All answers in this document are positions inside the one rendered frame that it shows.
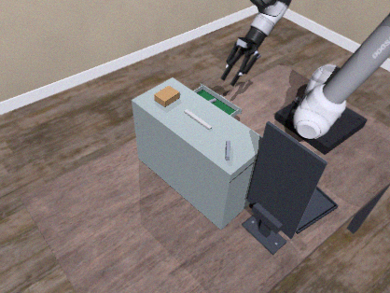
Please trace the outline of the small brown cardboard box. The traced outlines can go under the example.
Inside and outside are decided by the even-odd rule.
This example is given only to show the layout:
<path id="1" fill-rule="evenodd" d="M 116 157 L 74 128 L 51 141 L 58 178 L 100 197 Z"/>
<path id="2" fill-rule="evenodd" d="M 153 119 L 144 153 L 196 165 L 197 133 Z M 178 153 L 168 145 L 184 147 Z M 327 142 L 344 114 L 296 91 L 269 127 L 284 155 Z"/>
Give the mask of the small brown cardboard box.
<path id="1" fill-rule="evenodd" d="M 175 90 L 171 86 L 167 86 L 154 94 L 154 100 L 164 107 L 177 99 L 179 99 L 179 91 Z"/>

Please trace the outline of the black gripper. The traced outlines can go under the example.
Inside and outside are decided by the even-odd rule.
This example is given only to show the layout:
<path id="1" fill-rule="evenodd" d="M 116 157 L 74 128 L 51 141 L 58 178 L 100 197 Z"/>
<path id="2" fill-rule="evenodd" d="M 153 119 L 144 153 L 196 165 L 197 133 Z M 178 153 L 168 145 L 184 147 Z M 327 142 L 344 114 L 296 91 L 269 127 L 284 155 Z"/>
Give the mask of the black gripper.
<path id="1" fill-rule="evenodd" d="M 236 54 L 236 52 L 237 52 L 238 48 L 240 47 L 240 45 L 236 44 L 237 43 L 237 41 L 236 41 L 235 44 L 234 44 L 234 47 L 233 47 L 233 49 L 232 49 L 232 51 L 231 51 L 231 53 L 230 53 L 230 55 L 228 57 L 228 59 L 226 60 L 226 63 L 227 63 L 226 67 L 227 67 L 227 69 L 225 70 L 225 72 L 222 75 L 221 79 L 222 80 L 226 79 L 226 77 L 229 74 L 232 66 L 235 65 L 236 62 L 245 54 L 243 63 L 241 65 L 241 67 L 240 67 L 240 70 L 237 72 L 237 74 L 235 75 L 234 79 L 230 83 L 231 86 L 234 87 L 234 85 L 237 82 L 237 80 L 239 79 L 239 77 L 242 76 L 243 74 L 247 74 L 249 72 L 249 70 L 251 69 L 251 67 L 254 65 L 254 63 L 256 62 L 256 60 L 258 58 L 260 58 L 260 54 L 258 53 L 257 49 L 260 47 L 260 45 L 263 42 L 263 40 L 265 39 L 265 37 L 266 36 L 262 32 L 260 32 L 259 30 L 251 27 L 250 30 L 248 31 L 247 35 L 245 36 L 245 38 L 247 38 L 247 39 L 249 39 L 249 40 L 251 40 L 253 42 L 253 44 L 254 44 L 253 47 L 243 48 L 241 46 L 241 48 L 240 48 L 240 50 L 238 51 L 237 54 Z M 252 59 L 248 63 L 248 61 L 251 58 L 252 54 L 254 54 L 254 56 L 252 57 Z"/>

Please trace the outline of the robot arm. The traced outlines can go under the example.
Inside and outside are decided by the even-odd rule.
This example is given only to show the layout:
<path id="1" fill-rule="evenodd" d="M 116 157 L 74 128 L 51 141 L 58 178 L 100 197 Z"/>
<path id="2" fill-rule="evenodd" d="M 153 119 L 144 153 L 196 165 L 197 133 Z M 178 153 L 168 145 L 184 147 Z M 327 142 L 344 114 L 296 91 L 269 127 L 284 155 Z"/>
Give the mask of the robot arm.
<path id="1" fill-rule="evenodd" d="M 266 37 L 291 3 L 291 0 L 250 1 L 258 8 L 250 27 Z M 346 108 L 346 99 L 389 57 L 390 13 L 342 67 L 325 64 L 314 71 L 303 97 L 294 100 L 298 106 L 291 111 L 291 115 L 294 116 L 296 132 L 307 139 L 326 134 L 336 119 L 341 117 Z"/>

